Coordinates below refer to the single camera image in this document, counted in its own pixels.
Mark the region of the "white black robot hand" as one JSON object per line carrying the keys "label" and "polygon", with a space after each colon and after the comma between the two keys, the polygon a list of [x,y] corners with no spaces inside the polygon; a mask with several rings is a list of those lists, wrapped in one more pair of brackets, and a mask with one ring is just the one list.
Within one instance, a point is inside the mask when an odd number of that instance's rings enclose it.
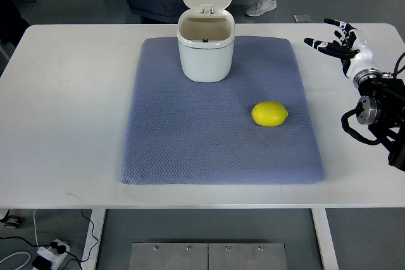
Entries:
{"label": "white black robot hand", "polygon": [[324,22],[338,28],[336,40],[325,42],[305,38],[304,42],[318,52],[341,60],[345,77],[359,85],[367,78],[381,78],[382,72],[373,60],[373,51],[362,31],[344,21],[326,18]]}

